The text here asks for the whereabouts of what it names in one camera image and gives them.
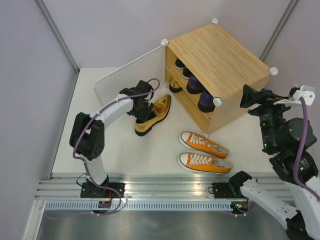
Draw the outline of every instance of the white table surface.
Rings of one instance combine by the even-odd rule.
[[[82,162],[73,159],[73,148],[69,145],[74,120],[80,112],[88,114],[102,107],[95,95],[94,85],[97,80],[117,69],[117,67],[81,68],[55,158],[52,170],[54,175],[74,175],[85,171]],[[172,96],[170,112],[167,118],[153,127],[146,136],[135,134],[135,118],[127,114],[106,129],[102,160],[108,174],[127,177],[218,177],[212,173],[190,173],[178,165],[178,155],[188,152],[179,143],[179,134],[183,131],[201,134],[202,131],[165,84],[156,91],[152,100],[156,101],[167,93]],[[229,148],[230,153],[226,160],[233,163],[229,176],[241,170],[253,177],[276,176],[269,163],[270,156],[262,152],[258,117],[245,114],[211,133],[209,138]]]

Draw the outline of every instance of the shoe rack shelf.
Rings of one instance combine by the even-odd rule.
[[[201,94],[187,91],[188,80],[175,67],[179,58],[209,93],[222,99],[213,112],[198,109]],[[175,93],[205,133],[211,133],[247,112],[240,108],[242,89],[265,87],[269,68],[218,24],[209,24],[169,41],[165,48],[165,80],[176,80],[183,91]]]

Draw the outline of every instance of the robotic arm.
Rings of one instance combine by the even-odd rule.
[[[152,80],[158,81],[155,89],[149,84]],[[148,120],[154,107],[149,100],[159,85],[160,81],[156,78],[148,82],[140,80],[136,87],[121,90],[116,98],[100,111],[91,114],[80,112],[75,117],[69,144],[74,148],[73,157],[84,162],[88,178],[95,186],[107,186],[109,181],[101,158],[105,147],[106,128],[125,113],[143,122]]]
[[[306,105],[310,106],[314,99],[312,87],[295,86],[288,97],[283,97],[271,90],[256,91],[244,85],[240,103],[241,108],[259,104],[258,107],[248,110],[248,113],[259,117],[262,151],[274,156],[269,161],[292,192],[297,208],[268,193],[244,171],[229,179],[227,191],[232,192],[235,198],[249,198],[261,206],[282,225],[291,240],[320,240],[319,171],[314,159],[307,152],[317,138],[313,135],[308,117],[305,116]],[[304,119],[293,118],[286,121],[283,112],[290,110],[291,106],[301,105],[302,102]],[[213,192],[226,191],[222,186],[213,183]]]

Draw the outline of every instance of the shoe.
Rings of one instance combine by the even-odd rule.
[[[184,77],[185,79],[189,79],[191,75],[192,75],[191,71],[185,66],[183,68],[182,77]]]
[[[193,173],[227,174],[232,168],[232,163],[212,156],[186,152],[178,157],[179,165]]]
[[[181,92],[183,89],[176,80],[172,80],[169,85],[169,90],[176,94]]]
[[[205,87],[194,75],[191,75],[191,77],[189,77],[188,84],[186,85],[186,90],[190,94],[200,94],[205,90]]]
[[[214,141],[191,131],[184,131],[179,136],[179,142],[188,149],[199,150],[224,159],[229,150]]]
[[[213,112],[215,110],[214,97],[205,89],[200,95],[198,108],[203,113]]]
[[[179,58],[175,60],[174,65],[178,70],[183,70],[185,67],[184,63]]]
[[[151,131],[152,127],[165,120],[171,104],[170,94],[166,94],[154,103],[154,107],[147,121],[135,121],[134,130],[138,136],[144,136]]]

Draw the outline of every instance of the gray wall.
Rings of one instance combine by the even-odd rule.
[[[76,74],[32,0],[0,2],[0,238],[22,238]]]
[[[320,139],[320,1],[300,1],[266,59],[269,67],[275,66],[279,74],[273,77],[268,88],[287,95],[295,83],[315,87],[315,100],[308,108],[313,132]],[[302,117],[301,107],[291,109],[286,116]],[[319,142],[309,153],[320,168]]]
[[[259,56],[290,0],[44,0],[79,67],[120,67],[219,24]]]

